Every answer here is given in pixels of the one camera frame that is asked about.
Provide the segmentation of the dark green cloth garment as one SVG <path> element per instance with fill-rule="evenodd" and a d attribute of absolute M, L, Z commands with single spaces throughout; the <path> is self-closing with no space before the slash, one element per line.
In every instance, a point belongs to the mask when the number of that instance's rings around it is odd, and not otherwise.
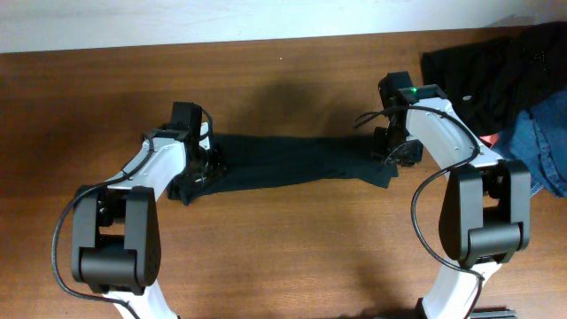
<path fill-rule="evenodd" d="M 221 192 L 275 188 L 322 179 L 359 179 L 387 188 L 398 175 L 393 165 L 371 158 L 373 136 L 214 137 L 210 172 L 181 174 L 167 186 L 167 197 L 189 205 Z"/>

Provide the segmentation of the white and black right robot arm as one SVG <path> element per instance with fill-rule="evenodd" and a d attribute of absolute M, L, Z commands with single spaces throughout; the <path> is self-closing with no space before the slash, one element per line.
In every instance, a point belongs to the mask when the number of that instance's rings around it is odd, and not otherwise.
<path fill-rule="evenodd" d="M 514 318 L 506 307 L 477 308 L 488 281 L 530 241 L 531 177 L 519 160 L 488 148 L 458 117 L 437 85 L 416 87 L 406 72 L 387 74 L 378 84 L 381 114 L 389 124 L 376 128 L 373 156 L 385 165 L 412 166 L 423 151 L 439 171 L 422 182 L 410 204 L 411 222 L 423 248 L 441 265 L 413 316 Z M 426 242 L 417 220 L 417 202 L 427 185 L 447 179 L 439 216 L 443 253 Z"/>

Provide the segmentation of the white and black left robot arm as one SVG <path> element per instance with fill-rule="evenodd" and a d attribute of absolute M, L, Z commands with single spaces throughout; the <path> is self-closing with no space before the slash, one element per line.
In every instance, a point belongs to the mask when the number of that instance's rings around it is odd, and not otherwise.
<path fill-rule="evenodd" d="M 225 173 L 212 116 L 200 105 L 175 102 L 170 121 L 144 135 L 118 174 L 77 191 L 68 210 L 74 280 L 124 318 L 174 318 L 158 282 L 157 201 L 166 195 L 187 204 Z"/>

